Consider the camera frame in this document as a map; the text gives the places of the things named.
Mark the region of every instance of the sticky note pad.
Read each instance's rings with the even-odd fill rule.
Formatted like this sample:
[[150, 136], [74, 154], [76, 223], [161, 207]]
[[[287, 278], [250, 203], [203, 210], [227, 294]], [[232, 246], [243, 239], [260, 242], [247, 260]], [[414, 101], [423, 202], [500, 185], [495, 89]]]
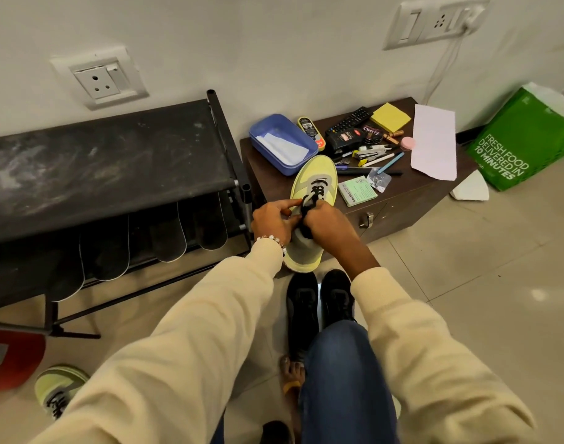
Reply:
[[370, 201], [378, 196], [364, 176], [342, 182], [337, 188], [348, 207]]
[[374, 111], [371, 120], [386, 131], [394, 133], [405, 126], [411, 118], [408, 114], [400, 111], [392, 104], [386, 103]]

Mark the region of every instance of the brown wooden cabinet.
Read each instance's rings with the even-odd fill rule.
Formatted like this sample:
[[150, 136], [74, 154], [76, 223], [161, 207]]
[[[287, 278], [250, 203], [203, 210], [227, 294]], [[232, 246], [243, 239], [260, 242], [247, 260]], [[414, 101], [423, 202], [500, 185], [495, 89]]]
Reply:
[[[406, 112], [412, 119], [415, 114], [416, 101], [405, 98], [391, 101], [395, 107]], [[319, 131], [325, 131], [347, 114], [315, 121]], [[403, 128], [405, 135], [413, 135], [413, 120]], [[274, 168], [261, 154], [253, 148], [251, 139], [241, 141], [243, 163], [249, 173], [252, 192], [257, 205], [264, 202], [287, 199], [294, 177], [287, 177]], [[403, 171], [403, 175], [394, 176], [384, 193], [354, 207], [348, 207], [340, 194], [337, 194], [335, 206], [350, 220], [362, 240], [369, 243], [385, 237], [406, 227], [410, 227], [434, 207], [453, 188], [477, 169], [477, 164], [458, 147], [456, 150], [457, 178], [455, 181], [436, 180], [413, 170], [410, 165], [411, 155], [406, 153], [395, 165], [394, 170]], [[354, 176], [340, 176], [343, 182]]]

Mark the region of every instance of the beige sleeve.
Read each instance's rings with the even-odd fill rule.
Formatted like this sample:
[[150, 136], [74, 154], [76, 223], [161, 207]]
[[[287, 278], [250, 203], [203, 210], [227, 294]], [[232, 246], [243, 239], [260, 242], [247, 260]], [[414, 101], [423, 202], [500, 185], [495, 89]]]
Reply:
[[272, 240], [220, 262], [151, 336], [110, 357], [33, 442], [210, 442], [281, 265]]
[[386, 268], [357, 276], [352, 294], [389, 389], [402, 405], [402, 444], [538, 442], [522, 401]]

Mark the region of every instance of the beaded bracelet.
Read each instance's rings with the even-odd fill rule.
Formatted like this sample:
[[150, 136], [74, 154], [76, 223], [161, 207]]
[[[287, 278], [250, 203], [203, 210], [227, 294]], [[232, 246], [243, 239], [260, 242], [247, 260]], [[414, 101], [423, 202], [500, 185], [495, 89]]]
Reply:
[[278, 243], [278, 245], [282, 248], [282, 255], [286, 257], [286, 246], [283, 245], [282, 243], [280, 243], [280, 239], [279, 239], [279, 238], [276, 238], [276, 237], [274, 237], [273, 235], [269, 235], [269, 236], [268, 236], [268, 235], [263, 235], [263, 236], [261, 236], [261, 237], [258, 237], [255, 242], [257, 243], [257, 241], [258, 241], [258, 240], [261, 240], [262, 238], [269, 238], [269, 239], [271, 239], [271, 240], [274, 240], [276, 243]]

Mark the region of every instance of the bare foot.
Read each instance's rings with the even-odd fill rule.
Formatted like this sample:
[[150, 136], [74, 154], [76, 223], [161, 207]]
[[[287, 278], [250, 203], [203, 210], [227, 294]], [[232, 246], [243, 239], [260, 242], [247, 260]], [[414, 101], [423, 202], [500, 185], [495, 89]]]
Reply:
[[302, 424], [299, 412], [299, 394], [300, 388], [304, 383], [304, 365], [298, 362], [291, 362], [288, 355], [284, 355], [280, 359], [280, 375], [282, 378], [282, 388], [286, 391], [284, 396], [286, 404], [290, 409], [294, 441], [300, 444]]

